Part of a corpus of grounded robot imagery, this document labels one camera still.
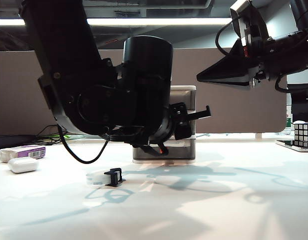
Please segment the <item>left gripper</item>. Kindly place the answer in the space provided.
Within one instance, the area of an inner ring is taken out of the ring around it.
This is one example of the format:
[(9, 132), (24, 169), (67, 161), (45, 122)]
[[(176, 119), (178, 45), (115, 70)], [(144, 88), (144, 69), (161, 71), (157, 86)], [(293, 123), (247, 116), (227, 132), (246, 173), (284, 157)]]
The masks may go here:
[(191, 137), (192, 129), (189, 121), (208, 118), (211, 116), (210, 107), (207, 105), (206, 109), (199, 112), (189, 113), (184, 102), (178, 102), (169, 105), (169, 121), (170, 125), (176, 124), (174, 137), (175, 140), (182, 140)]

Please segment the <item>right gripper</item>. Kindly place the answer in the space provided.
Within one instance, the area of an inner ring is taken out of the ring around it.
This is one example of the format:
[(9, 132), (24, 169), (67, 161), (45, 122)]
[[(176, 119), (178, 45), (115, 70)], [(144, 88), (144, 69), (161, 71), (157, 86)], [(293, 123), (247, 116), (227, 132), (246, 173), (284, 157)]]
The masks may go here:
[(250, 83), (260, 83), (262, 80), (269, 81), (268, 67), (263, 59), (263, 42), (260, 37), (256, 37), (255, 41), (250, 37), (250, 34), (242, 37), (242, 46), (235, 44), (227, 56), (197, 74), (197, 80), (241, 87), (249, 87)]

